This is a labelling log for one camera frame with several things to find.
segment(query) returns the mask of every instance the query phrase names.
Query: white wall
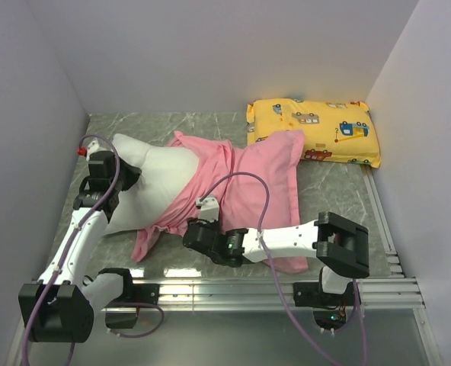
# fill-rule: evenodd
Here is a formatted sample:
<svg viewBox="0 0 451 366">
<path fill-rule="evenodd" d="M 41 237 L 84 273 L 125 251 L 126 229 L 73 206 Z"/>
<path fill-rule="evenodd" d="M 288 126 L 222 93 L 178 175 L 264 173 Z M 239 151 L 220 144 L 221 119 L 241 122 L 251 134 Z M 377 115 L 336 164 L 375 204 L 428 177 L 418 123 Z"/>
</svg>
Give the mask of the white wall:
<svg viewBox="0 0 451 366">
<path fill-rule="evenodd" d="M 87 111 L 363 100 L 417 0 L 27 0 Z"/>
<path fill-rule="evenodd" d="M 451 365 L 451 0 L 421 0 L 368 97 L 376 186 Z"/>
<path fill-rule="evenodd" d="M 86 114 L 24 0 L 0 1 L 0 365 L 53 243 Z"/>
</svg>

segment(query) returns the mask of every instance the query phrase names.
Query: pink cloth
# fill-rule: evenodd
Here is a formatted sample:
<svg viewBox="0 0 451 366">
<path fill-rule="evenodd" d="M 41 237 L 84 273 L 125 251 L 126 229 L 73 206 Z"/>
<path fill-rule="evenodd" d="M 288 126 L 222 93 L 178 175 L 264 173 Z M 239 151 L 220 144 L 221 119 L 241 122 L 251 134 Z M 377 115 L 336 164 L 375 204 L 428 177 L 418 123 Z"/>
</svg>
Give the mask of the pink cloth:
<svg viewBox="0 0 451 366">
<path fill-rule="evenodd" d="M 174 133 L 169 146 L 184 146 L 199 158 L 197 173 L 170 207 L 151 227 L 139 230 L 132 259 L 140 261 L 165 231 L 183 236 L 187 218 L 198 217 L 195 200 L 202 197 L 224 175 L 251 172 L 262 177 L 270 190 L 270 204 L 263 222 L 264 229 L 300 224 L 296 184 L 296 166 L 302 155 L 305 135 L 302 131 L 272 133 L 265 141 L 245 149 L 232 146 L 230 141 L 211 141 Z M 247 176 L 235 176 L 220 184 L 212 193 L 220 204 L 222 230 L 257 227 L 264 206 L 264 188 L 259 181 Z M 308 268 L 304 257 L 276 258 L 275 268 L 299 273 Z"/>
</svg>

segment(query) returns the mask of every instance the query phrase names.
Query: cable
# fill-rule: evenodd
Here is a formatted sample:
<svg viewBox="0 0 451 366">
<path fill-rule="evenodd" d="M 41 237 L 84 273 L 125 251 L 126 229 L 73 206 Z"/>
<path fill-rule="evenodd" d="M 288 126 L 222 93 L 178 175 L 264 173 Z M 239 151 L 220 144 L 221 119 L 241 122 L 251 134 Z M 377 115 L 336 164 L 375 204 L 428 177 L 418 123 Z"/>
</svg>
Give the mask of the cable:
<svg viewBox="0 0 451 366">
<path fill-rule="evenodd" d="M 156 324 L 156 326 L 149 330 L 148 332 L 144 332 L 141 334 L 123 334 L 120 333 L 116 330 L 113 329 L 109 329 L 109 332 L 111 332 L 112 334 L 115 334 L 118 337 L 121 338 L 131 338 L 131 339 L 135 339 L 135 338 L 142 338 L 142 337 L 146 337 L 149 336 L 150 334 L 156 332 L 158 330 L 158 328 L 160 326 L 162 326 L 163 322 L 165 321 L 165 312 L 163 311 L 163 309 L 161 307 L 159 307 L 158 305 L 154 305 L 152 303 L 112 303 L 112 305 L 116 306 L 116 307 L 121 307 L 121 306 L 126 306 L 126 307 L 151 307 L 152 309 L 156 309 L 157 311 L 159 311 L 159 313 L 161 314 L 161 319 L 159 320 L 158 324 Z"/>
<path fill-rule="evenodd" d="M 346 329 L 346 326 L 353 321 L 354 316 L 356 315 L 356 313 L 357 313 L 357 308 L 356 308 L 356 305 L 354 305 L 353 306 L 353 311 L 349 314 L 349 317 L 347 318 L 346 323 L 341 328 L 339 328 L 337 330 L 334 330 L 334 334 L 338 334 L 339 332 L 342 332 L 344 329 Z"/>
<path fill-rule="evenodd" d="M 56 265 L 55 270 L 54 270 L 50 280 L 48 281 L 48 283 L 46 284 L 46 286 L 43 289 L 43 292 L 41 293 L 41 295 L 37 299 L 36 305 L 34 305 L 33 311 L 31 312 L 31 314 L 29 316 L 29 320 L 27 321 L 26 330 L 24 331 L 24 336 L 23 336 L 23 342 L 22 342 L 22 363 L 23 363 L 23 366 L 30 366 L 29 365 L 28 346 L 29 346 L 29 335 L 30 335 L 31 329 L 33 328 L 34 320 L 36 319 L 37 313 L 38 313 L 39 309 L 41 308 L 41 305 L 42 305 L 46 295 L 48 294 L 48 292 L 50 291 L 51 287 L 54 285 L 54 283 L 56 282 L 56 279 L 59 276 L 60 268 L 65 263 L 66 257 L 68 256 L 68 253 L 69 253 L 69 250 L 72 247 L 73 241 L 75 240 L 75 237 L 77 236 L 77 234 L 79 232 L 78 228 L 82 227 L 84 225 L 85 221 L 87 221 L 88 218 L 97 210 L 97 208 L 100 207 L 105 202 L 105 200 L 109 197 L 109 194 L 114 189 L 114 187 L 115 187 L 115 185 L 117 183 L 117 179 L 119 178 L 120 159 L 119 159 L 119 155 L 117 154 L 117 150 L 114 147 L 114 145 L 108 139 L 106 139 L 105 137 L 96 135 L 94 133 L 90 133 L 90 134 L 84 135 L 80 139 L 78 147 L 82 147 L 84 140 L 89 138 L 89 137 L 94 137 L 94 138 L 100 139 L 100 140 L 104 141 L 111 148 L 112 152 L 114 153 L 115 159 L 116 159 L 116 174 L 114 176 L 114 179 L 112 179 L 112 182 L 110 183 L 110 187 L 107 189 L 107 191 L 101 197 L 101 199 L 97 201 L 97 203 L 78 222 L 77 227 L 73 229 L 72 233 L 70 234 L 70 237 L 68 238 L 68 242 L 66 242 L 65 248 L 63 249 L 61 257 L 59 258 L 58 264 Z M 75 343 L 72 343 L 72 346 L 70 348 L 69 356 L 68 356 L 68 358 L 66 360 L 66 364 L 67 365 L 72 360 L 72 356 L 73 356 L 74 350 L 75 350 Z"/>
<path fill-rule="evenodd" d="M 200 201 L 203 201 L 220 183 L 222 183 L 226 179 L 229 179 L 229 178 L 231 178 L 233 176 L 236 176 L 236 175 L 247 175 L 247 176 L 250 176 L 252 178 L 255 178 L 264 187 L 264 192 L 266 194 L 266 199 L 264 201 L 263 210 L 261 211 L 261 215 L 260 215 L 259 220 L 257 222 L 257 232 L 261 233 L 262 226 L 263 226 L 263 219 L 264 219 L 264 217 L 266 215 L 266 210 L 268 208 L 268 205 L 270 204 L 270 190 L 268 189 L 268 186 L 267 186 L 266 182 L 261 177 L 257 176 L 256 174 L 253 174 L 253 173 L 250 173 L 250 172 L 234 172 L 234 173 L 231 173 L 231 174 L 227 174 L 226 176 L 220 178 L 217 181 L 217 183 L 215 183 L 211 187 L 211 189 L 209 189 L 201 197 Z M 281 301 L 281 303 L 283 305 L 283 308 L 286 311 L 286 315 L 288 315 L 288 317 L 291 320 L 292 324 L 300 332 L 300 334 L 303 336 L 303 338 L 305 338 L 307 340 L 307 342 L 309 342 L 310 345 L 318 353 L 320 353 L 327 361 L 329 361 L 334 366 L 341 366 L 340 363 L 335 361 L 326 351 L 324 351 L 319 345 L 317 345 L 317 343 L 314 341 L 314 339 L 302 328 L 302 326 L 300 325 L 299 321 L 293 315 L 292 310 L 289 308 L 288 303 L 286 302 L 285 295 L 281 291 L 280 279 L 278 278 L 278 274 L 277 274 L 276 270 L 274 269 L 273 257 L 271 256 L 271 252 L 268 249 L 266 243 L 264 242 L 263 236 L 259 235 L 259 241 L 260 241 L 260 244 L 263 247 L 263 250 L 266 253 L 266 256 L 268 258 L 268 263 L 269 263 L 269 265 L 271 267 L 271 272 L 273 273 L 274 284 L 275 284 L 275 287 L 277 288 L 277 292 L 278 292 L 278 295 L 280 296 L 280 301 Z M 359 305 L 360 305 L 360 301 L 359 301 L 359 298 L 358 298 L 358 296 L 359 296 L 359 289 L 357 288 L 357 283 L 356 283 L 355 280 L 353 280 L 353 285 L 354 285 L 354 293 L 355 293 L 355 297 L 356 297 L 355 298 L 355 307 L 359 307 Z M 363 321 L 363 318 L 361 316 L 361 312 L 359 311 L 358 314 L 360 316 L 361 332 L 363 334 L 363 366 L 366 366 L 366 363 L 367 363 L 366 330 L 364 329 L 364 321 Z"/>
</svg>

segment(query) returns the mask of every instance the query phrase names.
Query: gray marble floor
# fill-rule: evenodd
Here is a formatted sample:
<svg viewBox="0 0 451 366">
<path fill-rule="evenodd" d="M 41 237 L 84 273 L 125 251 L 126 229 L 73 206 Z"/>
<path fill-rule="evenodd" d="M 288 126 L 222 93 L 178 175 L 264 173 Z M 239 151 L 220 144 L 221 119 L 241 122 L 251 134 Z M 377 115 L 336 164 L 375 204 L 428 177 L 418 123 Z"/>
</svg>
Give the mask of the gray marble floor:
<svg viewBox="0 0 451 366">
<path fill-rule="evenodd" d="M 139 113 L 93 114 L 89 133 L 112 137 L 115 133 L 163 146 L 179 130 L 185 134 L 211 140 L 231 140 L 238 147 L 246 146 L 245 113 Z M 72 212 L 72 202 L 80 181 L 88 168 L 80 159 L 75 168 L 69 195 L 62 212 L 50 258 L 61 243 Z M 333 211 L 369 229 L 369 260 L 372 277 L 390 274 L 381 236 L 369 202 L 361 168 L 356 164 L 301 161 L 297 169 L 300 219 L 314 220 L 319 211 Z M 136 239 L 135 232 L 105 237 L 95 249 L 88 266 L 88 274 L 96 275 L 106 267 L 131 268 L 133 275 L 146 278 L 193 277 L 233 278 L 238 276 L 266 277 L 270 269 L 262 263 L 227 268 L 214 265 L 207 257 L 189 251 L 181 245 L 179 236 L 162 234 L 155 247 L 139 263 L 131 260 Z M 309 270 L 299 278 L 317 278 L 322 266 L 317 259 L 309 259 Z"/>
</svg>

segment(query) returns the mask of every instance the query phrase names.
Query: pillow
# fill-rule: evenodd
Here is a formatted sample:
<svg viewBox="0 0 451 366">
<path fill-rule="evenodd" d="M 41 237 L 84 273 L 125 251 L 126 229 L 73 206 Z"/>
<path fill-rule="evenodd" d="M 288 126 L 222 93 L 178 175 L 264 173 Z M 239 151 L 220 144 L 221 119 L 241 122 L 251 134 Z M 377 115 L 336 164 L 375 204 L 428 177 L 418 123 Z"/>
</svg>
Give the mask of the pillow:
<svg viewBox="0 0 451 366">
<path fill-rule="evenodd" d="M 248 145 L 274 131 L 305 133 L 302 159 L 352 162 L 378 168 L 381 162 L 369 108 L 362 102 L 331 103 L 278 98 L 248 105 Z"/>
<path fill-rule="evenodd" d="M 197 171 L 198 158 L 189 149 L 157 147 L 121 134 L 113 144 L 119 156 L 142 170 L 117 206 L 104 234 L 151 226 L 183 191 Z"/>
<path fill-rule="evenodd" d="M 266 181 L 270 205 L 264 218 L 264 229 L 299 225 L 296 166 L 304 140 L 301 131 L 276 132 L 263 143 L 239 149 L 230 141 L 211 141 L 175 132 L 169 146 L 194 152 L 199 159 L 197 173 L 156 222 L 138 232 L 132 258 L 135 261 L 143 259 L 161 231 L 183 236 L 187 218 L 198 217 L 195 200 L 231 172 L 251 172 Z M 220 184 L 213 194 L 219 200 L 223 231 L 257 227 L 265 199 L 259 181 L 245 176 L 232 177 Z M 274 261 L 276 269 L 288 273 L 299 273 L 308 268 L 305 257 L 276 258 Z"/>
</svg>

